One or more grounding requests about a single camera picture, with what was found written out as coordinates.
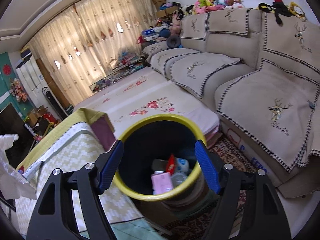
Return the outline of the yellow rimmed dark trash bin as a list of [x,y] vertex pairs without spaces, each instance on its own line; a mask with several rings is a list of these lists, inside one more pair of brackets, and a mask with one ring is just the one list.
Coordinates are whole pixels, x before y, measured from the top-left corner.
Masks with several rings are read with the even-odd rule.
[[[198,140],[206,142],[200,128],[190,119],[176,114],[158,114],[144,118],[126,129],[118,138],[124,154],[113,182],[125,195],[145,202],[162,202],[177,197],[192,187],[201,174],[195,155]],[[153,194],[152,162],[170,156],[189,162],[191,172],[176,188]]]

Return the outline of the red wrapper in bin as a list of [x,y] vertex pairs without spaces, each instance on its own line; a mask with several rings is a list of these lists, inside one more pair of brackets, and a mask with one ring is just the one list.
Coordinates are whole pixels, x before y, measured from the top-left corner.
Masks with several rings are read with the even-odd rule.
[[173,154],[170,155],[169,160],[166,164],[166,168],[165,171],[170,173],[170,175],[172,176],[175,172],[175,167],[176,167],[176,160]]

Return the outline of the pink box in bin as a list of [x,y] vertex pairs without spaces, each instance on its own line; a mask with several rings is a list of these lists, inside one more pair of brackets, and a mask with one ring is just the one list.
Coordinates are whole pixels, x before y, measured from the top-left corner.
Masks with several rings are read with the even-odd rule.
[[169,172],[153,174],[151,176],[153,194],[164,194],[174,189]]

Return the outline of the floral cream floor mat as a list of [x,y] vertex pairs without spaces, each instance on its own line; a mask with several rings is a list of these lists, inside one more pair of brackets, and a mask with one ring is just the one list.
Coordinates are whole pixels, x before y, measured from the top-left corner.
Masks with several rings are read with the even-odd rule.
[[177,114],[193,121],[205,136],[219,129],[217,115],[163,75],[145,67],[93,94],[75,106],[105,112],[119,137],[139,120]]

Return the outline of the black tower fan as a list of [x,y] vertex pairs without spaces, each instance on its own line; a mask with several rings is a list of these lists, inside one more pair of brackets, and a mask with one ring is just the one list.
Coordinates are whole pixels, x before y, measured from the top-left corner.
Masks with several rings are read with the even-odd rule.
[[55,97],[53,96],[53,94],[51,93],[49,88],[48,87],[43,87],[41,89],[41,91],[42,91],[42,94],[44,95],[44,97],[49,102],[50,106],[55,111],[55,113],[60,117],[60,119],[64,120],[65,118],[67,118],[67,115],[66,115],[65,111],[60,107],[60,105],[56,101]]

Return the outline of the beige fabric sofa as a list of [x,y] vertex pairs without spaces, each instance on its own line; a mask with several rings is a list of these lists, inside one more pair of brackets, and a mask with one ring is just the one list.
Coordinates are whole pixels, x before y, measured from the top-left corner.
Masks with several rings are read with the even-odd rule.
[[285,198],[319,190],[319,26],[226,9],[180,27],[180,47],[144,49],[151,67],[215,112]]

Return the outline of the pink artificial flower bunch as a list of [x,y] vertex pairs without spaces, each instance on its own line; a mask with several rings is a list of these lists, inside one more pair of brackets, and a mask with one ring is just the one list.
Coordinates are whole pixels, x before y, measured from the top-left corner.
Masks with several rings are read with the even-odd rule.
[[20,80],[17,78],[10,79],[9,92],[18,102],[26,103],[28,101],[27,93],[24,91]]

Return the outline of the cream embroidered curtains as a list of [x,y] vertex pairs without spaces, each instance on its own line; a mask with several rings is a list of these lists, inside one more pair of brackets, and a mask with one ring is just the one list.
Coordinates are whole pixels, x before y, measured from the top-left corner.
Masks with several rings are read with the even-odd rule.
[[112,73],[124,52],[139,53],[137,39],[154,23],[151,0],[81,0],[29,41],[73,105],[91,96],[90,85]]

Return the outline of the pile of plush toys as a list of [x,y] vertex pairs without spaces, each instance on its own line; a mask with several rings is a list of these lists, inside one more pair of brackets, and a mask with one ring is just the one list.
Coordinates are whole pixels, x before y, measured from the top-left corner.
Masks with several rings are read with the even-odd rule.
[[184,16],[205,14],[211,11],[224,9],[243,9],[245,6],[242,0],[197,0],[191,5],[181,5],[180,14]]

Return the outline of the black yellow plush toy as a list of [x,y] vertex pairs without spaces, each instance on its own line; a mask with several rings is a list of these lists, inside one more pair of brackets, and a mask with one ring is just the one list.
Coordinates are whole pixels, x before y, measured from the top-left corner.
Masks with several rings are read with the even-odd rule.
[[295,2],[291,2],[290,5],[285,5],[282,0],[274,0],[272,5],[266,4],[266,3],[260,3],[258,5],[258,9],[269,13],[274,13],[276,17],[276,23],[278,25],[282,25],[283,21],[280,18],[280,15],[286,16],[286,17],[292,17],[295,16],[299,18],[301,21],[306,21],[306,16],[302,8],[296,4]]

